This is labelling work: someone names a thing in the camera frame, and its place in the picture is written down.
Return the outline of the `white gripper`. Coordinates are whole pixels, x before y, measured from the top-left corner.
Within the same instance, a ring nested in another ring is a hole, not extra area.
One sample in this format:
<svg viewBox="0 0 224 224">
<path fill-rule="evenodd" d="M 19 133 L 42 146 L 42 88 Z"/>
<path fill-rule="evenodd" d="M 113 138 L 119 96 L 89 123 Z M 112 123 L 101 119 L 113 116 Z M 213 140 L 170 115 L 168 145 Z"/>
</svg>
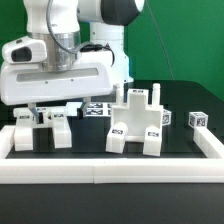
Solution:
<svg viewBox="0 0 224 224">
<path fill-rule="evenodd" d="M 113 89 L 110 71 L 101 63 L 76 64 L 72 70 L 45 72 L 39 64 L 3 64 L 0 97 L 6 105 L 28 104 L 37 124 L 43 114 L 39 102 L 83 98 L 77 116 L 83 119 L 91 102 L 90 96 L 107 95 Z"/>
</svg>

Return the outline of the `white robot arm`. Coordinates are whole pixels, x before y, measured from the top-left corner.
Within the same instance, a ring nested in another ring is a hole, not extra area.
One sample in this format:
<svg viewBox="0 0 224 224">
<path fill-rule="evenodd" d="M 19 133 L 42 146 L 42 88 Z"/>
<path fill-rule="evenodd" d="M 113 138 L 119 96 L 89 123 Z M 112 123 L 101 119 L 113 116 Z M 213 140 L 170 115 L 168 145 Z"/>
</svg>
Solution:
<svg viewBox="0 0 224 224">
<path fill-rule="evenodd" d="M 27 34 L 2 48 L 0 99 L 27 105 L 41 120 L 42 102 L 107 95 L 127 78 L 113 75 L 124 59 L 124 28 L 145 0 L 22 0 Z"/>
</svg>

